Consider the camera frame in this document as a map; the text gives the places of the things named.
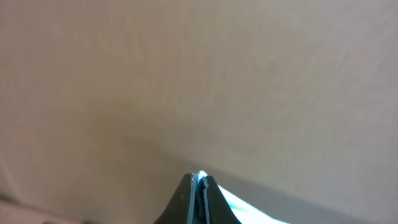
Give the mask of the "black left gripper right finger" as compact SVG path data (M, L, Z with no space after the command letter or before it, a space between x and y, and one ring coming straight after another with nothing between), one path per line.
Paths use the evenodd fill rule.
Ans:
M202 178L206 224L241 224L212 176Z

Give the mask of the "light blue printed t-shirt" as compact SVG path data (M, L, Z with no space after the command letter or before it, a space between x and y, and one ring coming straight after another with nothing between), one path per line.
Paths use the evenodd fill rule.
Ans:
M197 172L195 175L197 176L197 194L199 196L198 205L200 208L200 216L203 219L203 222L206 223L203 204L202 178L210 175L203 170ZM248 204L244 200L222 188L222 186L218 185L218 187L220 188L221 193L225 197L234 215L242 224L285 224L285 222L272 218Z

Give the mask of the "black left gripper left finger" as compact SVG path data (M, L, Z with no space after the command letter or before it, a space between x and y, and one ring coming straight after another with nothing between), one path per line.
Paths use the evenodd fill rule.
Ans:
M197 176L185 174L154 224L192 224L196 189Z

